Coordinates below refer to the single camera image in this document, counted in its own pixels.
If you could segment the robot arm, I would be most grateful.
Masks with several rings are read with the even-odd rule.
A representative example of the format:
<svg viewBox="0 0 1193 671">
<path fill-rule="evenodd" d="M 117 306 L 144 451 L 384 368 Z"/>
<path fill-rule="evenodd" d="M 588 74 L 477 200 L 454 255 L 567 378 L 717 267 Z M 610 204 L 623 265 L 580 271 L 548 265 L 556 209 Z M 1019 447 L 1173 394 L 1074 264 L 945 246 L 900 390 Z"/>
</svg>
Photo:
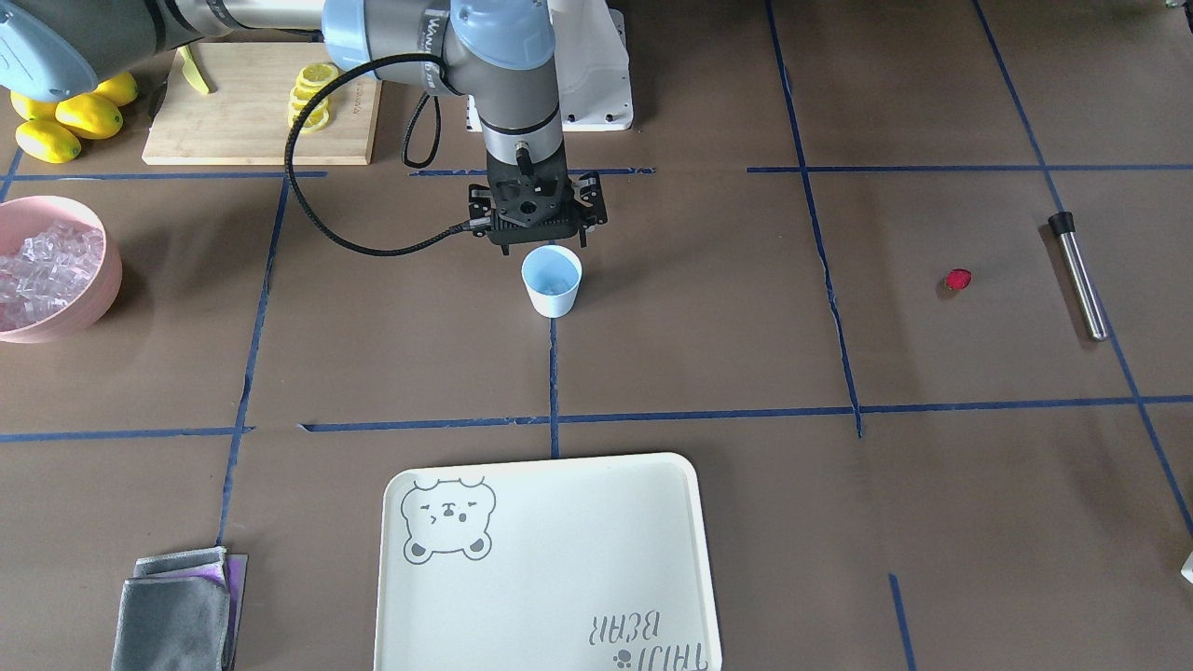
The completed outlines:
<svg viewBox="0 0 1193 671">
<path fill-rule="evenodd" d="M 450 235 L 507 251 L 608 221 L 596 171 L 569 178 L 545 1 L 5 1 L 4 88 L 64 101 L 157 54 L 264 29 L 322 33 L 341 69 L 329 90 L 375 74 L 472 98 L 488 181 Z"/>
</svg>

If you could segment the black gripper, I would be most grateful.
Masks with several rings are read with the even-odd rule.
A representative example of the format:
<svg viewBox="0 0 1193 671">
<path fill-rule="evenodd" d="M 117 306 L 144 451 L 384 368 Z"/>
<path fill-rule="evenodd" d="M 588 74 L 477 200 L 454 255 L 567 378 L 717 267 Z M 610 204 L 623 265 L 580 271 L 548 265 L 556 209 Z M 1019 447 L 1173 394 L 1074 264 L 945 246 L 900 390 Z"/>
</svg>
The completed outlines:
<svg viewBox="0 0 1193 671">
<path fill-rule="evenodd" d="M 581 248 L 596 226 L 608 223 L 599 171 L 569 176 L 565 152 L 533 161 L 515 150 L 512 164 L 487 156 L 486 185 L 469 187 L 466 230 L 509 253 L 513 245 L 577 239 Z"/>
</svg>

